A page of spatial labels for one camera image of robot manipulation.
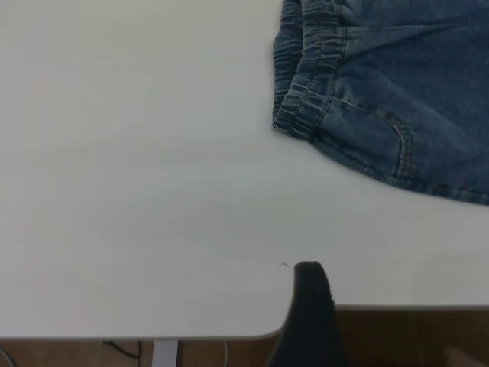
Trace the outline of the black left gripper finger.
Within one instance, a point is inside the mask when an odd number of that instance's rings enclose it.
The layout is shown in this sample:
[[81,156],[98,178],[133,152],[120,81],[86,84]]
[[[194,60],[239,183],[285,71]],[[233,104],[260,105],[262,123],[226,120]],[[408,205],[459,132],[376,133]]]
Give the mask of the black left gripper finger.
[[349,365],[328,278],[320,263],[295,265],[293,299],[267,365]]

